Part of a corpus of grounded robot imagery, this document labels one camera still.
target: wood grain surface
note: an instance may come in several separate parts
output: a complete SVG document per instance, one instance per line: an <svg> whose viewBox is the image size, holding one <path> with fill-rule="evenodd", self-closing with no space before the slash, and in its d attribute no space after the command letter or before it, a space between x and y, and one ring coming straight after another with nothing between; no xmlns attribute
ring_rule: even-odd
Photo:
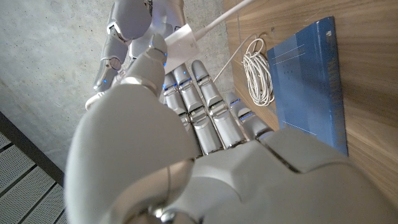
<svg viewBox="0 0 398 224"><path fill-rule="evenodd" d="M239 2L224 0L224 9ZM270 49L327 16L335 17L349 156L398 206L398 1L257 0L226 21L229 51L253 33ZM247 45L232 62L236 93L278 129L275 104L258 107L248 93Z"/></svg>

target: perforated metal panel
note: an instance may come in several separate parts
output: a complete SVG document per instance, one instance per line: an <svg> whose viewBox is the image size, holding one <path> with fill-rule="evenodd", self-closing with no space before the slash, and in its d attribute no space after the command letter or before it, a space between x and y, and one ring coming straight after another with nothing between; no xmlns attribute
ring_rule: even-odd
<svg viewBox="0 0 398 224"><path fill-rule="evenodd" d="M17 146L11 146L0 153L0 192L10 186L34 164Z"/></svg>
<svg viewBox="0 0 398 224"><path fill-rule="evenodd" d="M55 183L36 167L0 198L0 223L18 223Z"/></svg>
<svg viewBox="0 0 398 224"><path fill-rule="evenodd" d="M7 146L10 143L11 143L10 140L8 140L8 138L6 138L3 134L0 133L0 149L4 146Z"/></svg>
<svg viewBox="0 0 398 224"><path fill-rule="evenodd" d="M64 212L56 224L68 224L67 214Z"/></svg>
<svg viewBox="0 0 398 224"><path fill-rule="evenodd" d="M56 185L22 223L53 224L64 208L62 187Z"/></svg>

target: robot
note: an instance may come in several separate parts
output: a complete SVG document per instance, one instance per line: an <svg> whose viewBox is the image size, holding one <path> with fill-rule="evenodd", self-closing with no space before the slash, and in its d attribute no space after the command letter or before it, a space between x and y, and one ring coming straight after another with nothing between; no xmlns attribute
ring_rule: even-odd
<svg viewBox="0 0 398 224"><path fill-rule="evenodd" d="M115 2L101 94L68 157L70 223L398 223L349 159L298 130L274 132L233 93L224 100L200 61L193 78L185 64L165 74L164 38L184 25L182 8Z"/></svg>

